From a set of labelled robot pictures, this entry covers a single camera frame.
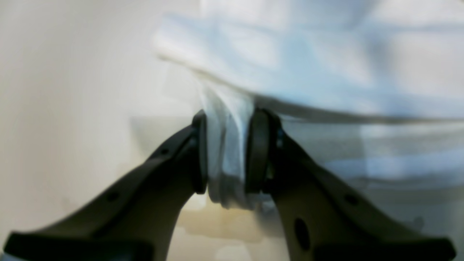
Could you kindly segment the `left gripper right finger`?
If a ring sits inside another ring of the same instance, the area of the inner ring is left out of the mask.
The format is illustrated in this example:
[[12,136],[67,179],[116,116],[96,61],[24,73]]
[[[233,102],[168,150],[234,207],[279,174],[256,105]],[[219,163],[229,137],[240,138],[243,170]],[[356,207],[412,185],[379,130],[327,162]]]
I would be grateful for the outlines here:
[[245,191],[272,197],[292,261],[451,261],[457,255],[451,240],[393,220],[320,167],[265,109],[255,109],[249,121]]

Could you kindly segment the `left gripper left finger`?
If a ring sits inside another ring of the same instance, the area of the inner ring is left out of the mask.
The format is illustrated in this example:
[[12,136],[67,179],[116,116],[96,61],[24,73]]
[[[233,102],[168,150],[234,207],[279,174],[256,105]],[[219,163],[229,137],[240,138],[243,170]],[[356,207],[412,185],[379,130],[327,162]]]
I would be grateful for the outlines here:
[[164,261],[180,211],[207,190],[207,116],[164,141],[141,165],[79,210],[10,233],[5,261]]

